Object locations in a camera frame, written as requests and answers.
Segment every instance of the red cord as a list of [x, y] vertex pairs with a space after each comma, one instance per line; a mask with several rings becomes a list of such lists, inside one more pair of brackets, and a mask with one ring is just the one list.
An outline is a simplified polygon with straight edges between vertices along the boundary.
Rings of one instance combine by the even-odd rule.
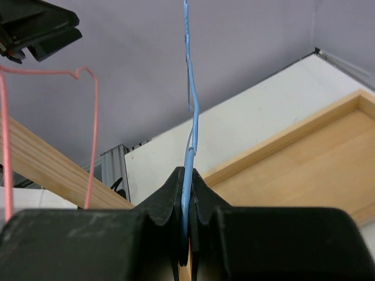
[[21, 75], [70, 75], [75, 79], [80, 78], [80, 73], [87, 70], [95, 80], [95, 116], [94, 116], [94, 136], [93, 136], [93, 149], [91, 154], [90, 174], [88, 176], [88, 186], [84, 208], [87, 209], [90, 205], [91, 191], [93, 189], [94, 180], [94, 165], [95, 155], [98, 139], [98, 120], [99, 120], [99, 86], [98, 79], [95, 74], [88, 67], [81, 67], [76, 70], [76, 73], [71, 71], [59, 70], [22, 70], [8, 68], [0, 65], [0, 92], [2, 104], [2, 141], [3, 141], [3, 163], [4, 163], [4, 179], [5, 179], [5, 220], [8, 221], [13, 215], [13, 174], [12, 174], [12, 158], [11, 158], [11, 145], [9, 140], [9, 109], [8, 109], [8, 96], [6, 92], [6, 85], [3, 72], [21, 74]]

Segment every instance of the pink string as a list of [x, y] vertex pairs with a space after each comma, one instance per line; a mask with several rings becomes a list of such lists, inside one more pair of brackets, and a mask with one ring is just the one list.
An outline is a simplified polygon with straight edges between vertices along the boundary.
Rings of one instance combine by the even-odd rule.
[[12, 158], [11, 158], [11, 144], [9, 138], [9, 108], [8, 108], [8, 94], [6, 91], [5, 78], [2, 73], [14, 73], [21, 75], [70, 75], [75, 79], [80, 78], [81, 71], [86, 70], [93, 77], [95, 81], [95, 114], [94, 114], [94, 136], [93, 136], [93, 148], [91, 153], [90, 163], [90, 174], [88, 176], [88, 186], [86, 199], [84, 202], [84, 208], [87, 209], [90, 205], [91, 192], [93, 189], [94, 180], [94, 165], [95, 155], [98, 139], [98, 120], [99, 120], [99, 86], [98, 79], [95, 74], [88, 67], [81, 67], [76, 70], [75, 73], [71, 71], [59, 71], [59, 70], [22, 70], [8, 68], [0, 65], [0, 92], [1, 92], [1, 104], [2, 104], [2, 141], [3, 141], [3, 163], [4, 163], [4, 179], [5, 179], [5, 220], [8, 221], [13, 215], [13, 174], [12, 174]]

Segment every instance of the blue cable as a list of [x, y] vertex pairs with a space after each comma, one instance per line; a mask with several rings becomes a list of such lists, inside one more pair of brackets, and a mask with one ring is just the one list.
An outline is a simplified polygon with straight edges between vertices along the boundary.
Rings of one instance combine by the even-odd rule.
[[[190, 91], [193, 96], [194, 109], [193, 109], [193, 127], [187, 140], [186, 152], [185, 152], [185, 174], [183, 176], [182, 184], [182, 196], [181, 196], [181, 207], [182, 207], [182, 246], [183, 249], [188, 247], [188, 225], [189, 225], [189, 203], [190, 193], [192, 188], [192, 176], [194, 157], [197, 153], [198, 147], [198, 119], [199, 119], [199, 101], [197, 92], [195, 89], [194, 75], [193, 75], [193, 63], [190, 59], [190, 30], [189, 30], [189, 5], [188, 0], [183, 0], [183, 10], [185, 16], [185, 51], [186, 51], [186, 66], [187, 66], [187, 94], [190, 105]], [[192, 145], [190, 145], [190, 136], [192, 136]]]

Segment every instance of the blue string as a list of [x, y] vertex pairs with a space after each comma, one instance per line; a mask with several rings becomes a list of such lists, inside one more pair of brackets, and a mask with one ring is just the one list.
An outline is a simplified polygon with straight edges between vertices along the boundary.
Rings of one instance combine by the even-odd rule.
[[183, 177], [182, 184], [182, 246], [186, 248], [188, 246], [188, 225], [189, 225], [189, 203], [190, 203], [190, 192], [192, 188], [192, 176], [194, 157], [197, 153], [198, 147], [198, 119], [199, 119], [199, 102], [198, 96], [195, 89], [194, 75], [193, 75], [193, 63], [190, 59], [190, 30], [189, 30], [189, 5], [188, 0], [183, 0], [183, 10], [185, 16], [185, 51], [186, 51], [186, 66], [187, 66], [187, 94], [189, 109], [190, 105], [190, 92], [193, 96], [194, 109], [193, 109], [193, 127], [190, 132], [192, 135], [192, 145], [190, 145], [190, 136], [187, 140], [186, 152], [185, 152], [185, 174]]

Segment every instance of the wooden tray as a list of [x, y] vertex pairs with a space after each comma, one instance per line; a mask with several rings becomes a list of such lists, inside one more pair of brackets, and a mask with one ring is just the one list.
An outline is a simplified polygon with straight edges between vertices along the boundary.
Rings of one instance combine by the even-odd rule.
[[375, 98], [359, 90], [204, 176], [232, 205], [329, 206], [375, 217]]

